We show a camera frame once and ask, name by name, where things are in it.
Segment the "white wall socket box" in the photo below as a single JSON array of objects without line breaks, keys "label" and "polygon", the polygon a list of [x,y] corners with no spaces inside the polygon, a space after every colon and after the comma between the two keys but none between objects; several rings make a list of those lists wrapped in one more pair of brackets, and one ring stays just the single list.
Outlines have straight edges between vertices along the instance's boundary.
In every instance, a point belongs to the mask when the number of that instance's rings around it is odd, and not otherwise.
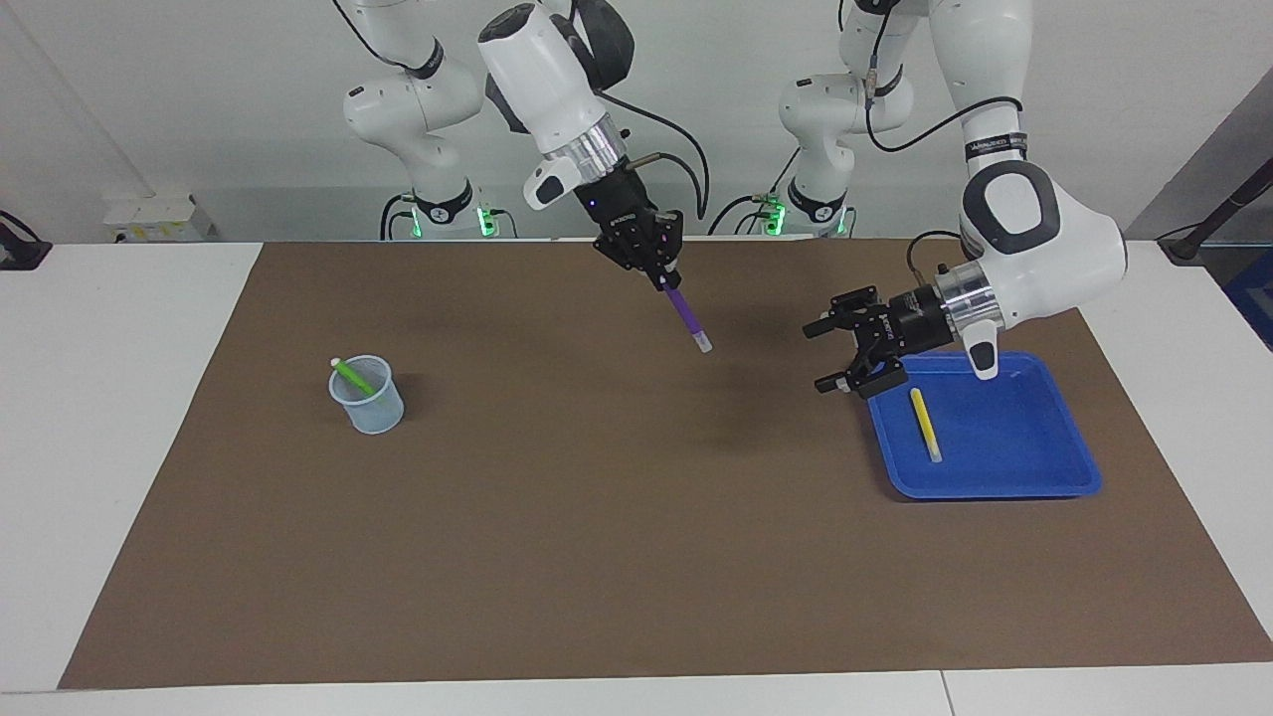
[{"label": "white wall socket box", "polygon": [[132,197],[109,204],[104,234],[118,242],[210,242],[219,231],[193,195]]}]

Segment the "brown table mat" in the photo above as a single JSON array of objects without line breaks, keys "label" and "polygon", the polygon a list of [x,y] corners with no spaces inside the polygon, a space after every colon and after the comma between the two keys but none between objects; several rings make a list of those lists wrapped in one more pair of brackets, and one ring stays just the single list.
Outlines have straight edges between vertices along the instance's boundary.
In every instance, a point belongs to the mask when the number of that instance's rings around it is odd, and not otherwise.
[{"label": "brown table mat", "polygon": [[[1080,499],[919,503],[853,353],[801,333],[910,285],[904,245],[700,242],[703,354],[586,245],[269,245],[60,684],[629,678],[1251,662],[1273,640],[1081,313]],[[359,434],[330,361],[405,404]]]}]

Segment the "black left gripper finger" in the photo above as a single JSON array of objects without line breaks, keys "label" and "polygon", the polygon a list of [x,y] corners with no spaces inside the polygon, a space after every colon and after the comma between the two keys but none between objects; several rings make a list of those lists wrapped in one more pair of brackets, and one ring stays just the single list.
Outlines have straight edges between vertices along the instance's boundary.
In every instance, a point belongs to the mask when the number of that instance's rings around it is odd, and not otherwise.
[{"label": "black left gripper finger", "polygon": [[820,394],[847,392],[872,399],[906,383],[905,352],[900,349],[859,349],[845,369],[816,380]]},{"label": "black left gripper finger", "polygon": [[805,338],[815,339],[836,329],[855,331],[873,325],[878,313],[881,313],[881,299],[877,285],[848,290],[830,299],[830,307],[822,317],[805,325]]}]

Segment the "blue plastic tray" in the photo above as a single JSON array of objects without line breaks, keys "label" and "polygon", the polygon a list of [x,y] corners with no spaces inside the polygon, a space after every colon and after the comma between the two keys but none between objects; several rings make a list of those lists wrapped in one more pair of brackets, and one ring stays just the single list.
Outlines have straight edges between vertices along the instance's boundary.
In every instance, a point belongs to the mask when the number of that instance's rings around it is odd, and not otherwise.
[{"label": "blue plastic tray", "polygon": [[[1001,352],[981,381],[961,352],[903,361],[908,381],[868,400],[889,480],[911,499],[1046,499],[1097,493],[1102,475],[1046,364]],[[925,397],[942,462],[932,462],[909,390]]]}]

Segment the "black clamp base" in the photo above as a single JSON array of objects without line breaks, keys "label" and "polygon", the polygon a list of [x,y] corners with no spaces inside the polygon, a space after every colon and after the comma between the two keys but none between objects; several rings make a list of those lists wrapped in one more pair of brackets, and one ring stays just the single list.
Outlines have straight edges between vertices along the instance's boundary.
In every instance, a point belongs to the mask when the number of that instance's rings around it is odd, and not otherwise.
[{"label": "black clamp base", "polygon": [[0,271],[34,270],[51,248],[24,220],[0,209]]}]

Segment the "yellow pen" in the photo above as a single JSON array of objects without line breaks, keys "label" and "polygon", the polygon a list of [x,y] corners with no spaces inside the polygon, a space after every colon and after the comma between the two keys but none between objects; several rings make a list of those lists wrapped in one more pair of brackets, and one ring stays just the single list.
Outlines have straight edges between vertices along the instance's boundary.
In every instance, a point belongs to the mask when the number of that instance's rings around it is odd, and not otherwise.
[{"label": "yellow pen", "polygon": [[911,408],[915,412],[917,423],[922,440],[924,441],[928,457],[932,462],[942,462],[943,454],[941,452],[939,441],[934,431],[934,423],[923,392],[919,387],[911,387],[909,390],[909,397]]}]

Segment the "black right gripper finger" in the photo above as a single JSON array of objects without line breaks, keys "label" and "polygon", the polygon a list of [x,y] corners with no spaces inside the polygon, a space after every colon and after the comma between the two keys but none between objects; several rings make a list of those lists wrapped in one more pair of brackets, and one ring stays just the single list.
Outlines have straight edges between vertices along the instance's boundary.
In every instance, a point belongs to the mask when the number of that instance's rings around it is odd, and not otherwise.
[{"label": "black right gripper finger", "polygon": [[656,289],[665,289],[663,264],[642,241],[631,245],[628,240],[594,240],[594,250],[624,270],[640,271]]},{"label": "black right gripper finger", "polygon": [[645,237],[645,276],[651,284],[680,284],[679,259],[684,246],[684,213],[681,210],[651,214]]}]

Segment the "purple pen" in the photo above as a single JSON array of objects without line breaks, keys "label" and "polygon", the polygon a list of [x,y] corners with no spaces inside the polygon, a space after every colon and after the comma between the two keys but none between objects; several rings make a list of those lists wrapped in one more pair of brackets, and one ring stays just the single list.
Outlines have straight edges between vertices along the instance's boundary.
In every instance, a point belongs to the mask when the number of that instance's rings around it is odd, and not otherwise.
[{"label": "purple pen", "polygon": [[676,310],[676,312],[679,313],[679,317],[682,320],[685,327],[687,329],[687,334],[690,334],[691,339],[695,341],[699,350],[703,354],[710,353],[713,350],[712,340],[707,335],[707,331],[703,327],[701,321],[698,319],[694,310],[690,307],[690,304],[687,304],[687,299],[684,297],[681,290],[677,288],[672,288],[672,285],[670,284],[666,284],[662,288],[665,297],[667,297],[671,304],[673,304],[673,310]]}]

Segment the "blue object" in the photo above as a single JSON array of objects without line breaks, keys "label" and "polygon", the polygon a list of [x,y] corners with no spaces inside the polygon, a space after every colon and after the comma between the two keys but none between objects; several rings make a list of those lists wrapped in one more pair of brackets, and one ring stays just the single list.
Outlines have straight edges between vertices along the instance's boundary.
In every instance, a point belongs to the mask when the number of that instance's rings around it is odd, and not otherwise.
[{"label": "blue object", "polygon": [[1273,248],[1222,285],[1228,302],[1273,352]]}]

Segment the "black stand pole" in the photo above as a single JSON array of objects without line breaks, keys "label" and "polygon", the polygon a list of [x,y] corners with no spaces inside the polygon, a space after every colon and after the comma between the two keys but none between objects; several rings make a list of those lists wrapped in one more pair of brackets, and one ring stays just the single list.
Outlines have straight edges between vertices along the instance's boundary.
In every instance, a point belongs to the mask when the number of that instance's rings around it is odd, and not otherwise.
[{"label": "black stand pole", "polygon": [[1269,189],[1273,189],[1273,157],[1269,157],[1203,220],[1165,232],[1155,240],[1155,245],[1158,245],[1169,262],[1178,268],[1204,268],[1199,254],[1206,241]]}]

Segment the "translucent plastic cup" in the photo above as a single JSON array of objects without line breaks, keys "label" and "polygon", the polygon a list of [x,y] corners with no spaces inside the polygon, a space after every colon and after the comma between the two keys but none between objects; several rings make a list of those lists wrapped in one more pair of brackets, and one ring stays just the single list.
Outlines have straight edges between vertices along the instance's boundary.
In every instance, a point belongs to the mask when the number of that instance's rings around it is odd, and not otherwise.
[{"label": "translucent plastic cup", "polygon": [[379,387],[379,395],[370,400],[360,400],[358,390],[340,378],[330,364],[327,383],[330,397],[344,409],[359,434],[386,434],[392,431],[405,417],[405,404],[390,363],[379,355],[354,355],[344,361]]}]

